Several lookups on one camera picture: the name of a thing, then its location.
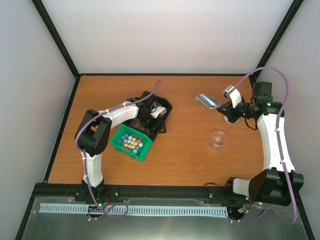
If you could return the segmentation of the metal scoop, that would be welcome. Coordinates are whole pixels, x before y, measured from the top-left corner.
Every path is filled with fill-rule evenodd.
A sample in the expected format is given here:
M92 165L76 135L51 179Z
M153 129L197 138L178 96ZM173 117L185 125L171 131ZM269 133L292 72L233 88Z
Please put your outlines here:
M217 109L220 107L220 102L216 98L208 94L199 94L195 97L195 100L203 104L210 110Z

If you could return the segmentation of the black popsicle candy bin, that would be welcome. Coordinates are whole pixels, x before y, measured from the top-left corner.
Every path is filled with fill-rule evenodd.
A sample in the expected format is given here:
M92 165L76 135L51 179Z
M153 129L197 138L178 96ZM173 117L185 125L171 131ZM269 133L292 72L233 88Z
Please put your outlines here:
M160 130L149 130L142 126L141 117L136 117L134 119L129 119L123 123L124 125L141 132L149 137L150 140L154 141L158 134L165 134L167 132L166 120L164 118L164 125Z

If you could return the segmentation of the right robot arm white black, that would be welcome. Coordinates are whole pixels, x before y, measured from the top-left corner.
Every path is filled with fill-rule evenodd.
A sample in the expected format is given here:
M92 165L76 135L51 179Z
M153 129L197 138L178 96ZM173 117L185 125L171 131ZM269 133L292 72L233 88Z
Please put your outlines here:
M228 123L234 124L240 118L254 119L259 130L263 149L263 169L252 179L231 177L225 183L227 195L243 195L254 202L288 206L304 184L304 177L291 162L284 133L285 113L283 104L272 97L272 83L256 82L253 85L250 102L229 85L223 90L227 103L218 107Z

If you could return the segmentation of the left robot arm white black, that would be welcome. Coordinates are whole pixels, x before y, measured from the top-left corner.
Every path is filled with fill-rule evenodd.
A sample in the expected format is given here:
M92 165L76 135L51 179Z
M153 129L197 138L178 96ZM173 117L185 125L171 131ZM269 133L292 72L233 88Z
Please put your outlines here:
M111 144L117 151L142 162L156 137L166 133L166 119L173 109L163 97L144 91L111 109L89 109L75 134L75 145L83 160L86 195L92 201L103 198L102 153Z

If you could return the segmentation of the black lollipop bin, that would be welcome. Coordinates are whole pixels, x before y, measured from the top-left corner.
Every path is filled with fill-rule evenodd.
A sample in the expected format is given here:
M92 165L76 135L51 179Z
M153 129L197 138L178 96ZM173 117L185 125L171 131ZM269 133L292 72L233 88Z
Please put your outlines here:
M154 110L156 107L165 107L167 113L163 117L167 117L173 109L173 106L166 98L160 97L155 94L152 94L151 96L143 100L142 103L145 104L147 109L146 111L148 112L152 112L152 110Z

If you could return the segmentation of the green plastic bin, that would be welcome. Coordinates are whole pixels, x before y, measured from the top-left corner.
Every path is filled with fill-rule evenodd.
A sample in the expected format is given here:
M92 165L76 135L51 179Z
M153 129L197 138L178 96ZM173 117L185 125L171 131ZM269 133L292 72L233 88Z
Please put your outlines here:
M125 153L133 159L143 162L153 145L153 141L144 133L125 124L121 124L109 143L116 151Z

